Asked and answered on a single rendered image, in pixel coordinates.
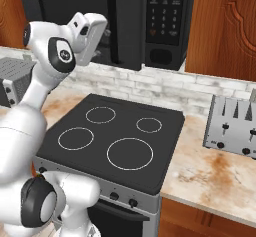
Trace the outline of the carved wooden wall cupboard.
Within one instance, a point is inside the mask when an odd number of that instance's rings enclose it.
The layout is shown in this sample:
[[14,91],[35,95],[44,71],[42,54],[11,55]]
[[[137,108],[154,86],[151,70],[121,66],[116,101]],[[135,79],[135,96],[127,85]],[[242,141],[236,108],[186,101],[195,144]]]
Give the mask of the carved wooden wall cupboard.
[[185,70],[256,82],[256,0],[194,0]]

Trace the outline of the plain wooden wall cupboard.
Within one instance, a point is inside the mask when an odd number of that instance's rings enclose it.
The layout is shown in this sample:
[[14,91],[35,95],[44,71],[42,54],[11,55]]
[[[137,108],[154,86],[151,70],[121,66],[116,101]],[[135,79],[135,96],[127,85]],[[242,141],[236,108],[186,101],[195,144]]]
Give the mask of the plain wooden wall cupboard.
[[26,24],[22,0],[0,0],[0,46],[23,49]]

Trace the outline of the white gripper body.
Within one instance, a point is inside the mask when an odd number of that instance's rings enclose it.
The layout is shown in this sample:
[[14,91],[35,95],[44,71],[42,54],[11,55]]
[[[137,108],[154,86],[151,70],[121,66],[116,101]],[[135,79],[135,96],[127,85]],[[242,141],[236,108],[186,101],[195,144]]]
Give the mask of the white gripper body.
[[77,64],[80,66],[87,66],[90,63],[107,26],[107,19],[101,14],[87,13],[84,18],[87,21],[88,31],[85,46],[76,56]]

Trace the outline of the silver four-slot toaster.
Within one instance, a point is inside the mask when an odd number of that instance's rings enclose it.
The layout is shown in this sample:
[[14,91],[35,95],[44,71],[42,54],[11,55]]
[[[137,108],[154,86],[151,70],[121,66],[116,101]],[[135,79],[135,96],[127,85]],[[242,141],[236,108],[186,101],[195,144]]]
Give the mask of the silver four-slot toaster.
[[213,95],[202,146],[256,160],[256,102]]

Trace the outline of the black microwave oven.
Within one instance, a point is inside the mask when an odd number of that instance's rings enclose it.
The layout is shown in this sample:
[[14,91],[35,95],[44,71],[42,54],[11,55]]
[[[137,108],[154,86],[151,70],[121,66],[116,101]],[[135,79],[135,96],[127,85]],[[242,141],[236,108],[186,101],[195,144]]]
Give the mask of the black microwave oven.
[[99,13],[108,25],[92,61],[139,71],[179,70],[188,46],[194,0],[42,0],[44,21],[68,23]]

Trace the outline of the black oven door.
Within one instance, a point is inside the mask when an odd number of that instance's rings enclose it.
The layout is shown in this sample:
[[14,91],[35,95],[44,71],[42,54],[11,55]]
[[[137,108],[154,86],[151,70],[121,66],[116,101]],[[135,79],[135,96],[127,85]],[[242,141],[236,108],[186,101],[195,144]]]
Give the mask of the black oven door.
[[97,209],[95,205],[88,209],[88,215],[99,229],[101,237],[157,237],[157,215],[138,212],[150,220],[130,221]]

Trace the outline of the black hob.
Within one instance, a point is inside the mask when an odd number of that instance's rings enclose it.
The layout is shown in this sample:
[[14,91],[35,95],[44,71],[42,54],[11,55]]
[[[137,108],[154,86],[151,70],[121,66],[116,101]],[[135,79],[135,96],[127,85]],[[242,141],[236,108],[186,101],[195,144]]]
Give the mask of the black hob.
[[180,111],[90,94],[47,131],[37,155],[156,195],[183,123]]

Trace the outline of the silver oven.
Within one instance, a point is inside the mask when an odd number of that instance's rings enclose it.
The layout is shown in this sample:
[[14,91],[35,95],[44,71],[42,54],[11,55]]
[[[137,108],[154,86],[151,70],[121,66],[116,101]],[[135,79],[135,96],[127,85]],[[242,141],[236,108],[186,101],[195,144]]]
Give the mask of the silver oven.
[[[87,174],[78,170],[74,170],[72,168],[57,164],[55,162],[51,162],[49,160],[46,160],[40,157],[35,157],[34,165],[37,171],[39,171],[40,167],[44,167],[47,169],[47,171],[62,171],[62,172],[78,174],[78,175],[86,176],[89,178],[93,178],[97,180],[100,185],[100,189],[101,189],[100,199],[114,203],[116,205],[122,206],[127,209],[131,209],[136,212],[144,212],[144,213],[157,215],[157,223],[159,226],[160,210],[161,210],[161,202],[162,202],[162,198],[159,194],[157,195],[145,194],[140,191],[133,190],[131,188],[124,187],[119,184],[115,184],[113,182],[101,179],[99,177],[94,177],[90,174]],[[119,199],[116,201],[110,199],[111,192],[116,192],[119,195]],[[128,203],[129,199],[137,200],[138,202],[137,207],[131,208],[131,206]]]

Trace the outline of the grey appliance with knobs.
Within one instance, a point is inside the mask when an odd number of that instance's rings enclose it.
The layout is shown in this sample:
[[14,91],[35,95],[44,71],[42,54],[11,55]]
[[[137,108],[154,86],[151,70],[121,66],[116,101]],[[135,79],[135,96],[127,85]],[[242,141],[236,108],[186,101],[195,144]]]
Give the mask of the grey appliance with knobs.
[[0,59],[0,106],[13,107],[23,98],[35,62],[10,57]]

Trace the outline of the wooden base cupboard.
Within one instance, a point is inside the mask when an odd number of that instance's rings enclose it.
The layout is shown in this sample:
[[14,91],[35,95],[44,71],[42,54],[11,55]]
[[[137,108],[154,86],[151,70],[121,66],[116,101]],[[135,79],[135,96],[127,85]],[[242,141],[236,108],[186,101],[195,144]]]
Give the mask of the wooden base cupboard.
[[163,198],[158,237],[256,237],[256,228]]

